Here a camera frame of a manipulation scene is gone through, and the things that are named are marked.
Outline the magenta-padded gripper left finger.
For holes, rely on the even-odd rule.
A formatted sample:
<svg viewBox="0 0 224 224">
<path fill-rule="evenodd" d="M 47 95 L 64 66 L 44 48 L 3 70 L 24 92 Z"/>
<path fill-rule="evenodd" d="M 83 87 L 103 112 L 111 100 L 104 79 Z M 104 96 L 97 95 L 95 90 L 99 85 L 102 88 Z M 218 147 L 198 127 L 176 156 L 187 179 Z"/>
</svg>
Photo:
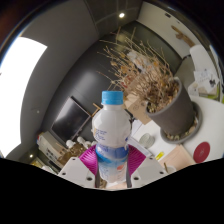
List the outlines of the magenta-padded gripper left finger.
<svg viewBox="0 0 224 224">
<path fill-rule="evenodd" d="M 71 157 L 58 176 L 84 188 L 98 188 L 100 176 L 95 147 L 90 147 L 80 157 Z"/>
</svg>

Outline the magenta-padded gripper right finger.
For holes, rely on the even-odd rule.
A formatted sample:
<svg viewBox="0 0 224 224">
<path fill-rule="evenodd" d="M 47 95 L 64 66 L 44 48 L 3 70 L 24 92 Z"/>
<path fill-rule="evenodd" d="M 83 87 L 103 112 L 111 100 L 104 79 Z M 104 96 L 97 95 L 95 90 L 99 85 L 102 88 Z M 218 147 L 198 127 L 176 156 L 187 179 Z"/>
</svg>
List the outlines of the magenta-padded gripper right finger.
<svg viewBox="0 0 224 224">
<path fill-rule="evenodd" d="M 153 156 L 146 157 L 136 147 L 129 146 L 126 171 L 128 188 L 143 187 L 166 175 L 167 172 Z"/>
</svg>

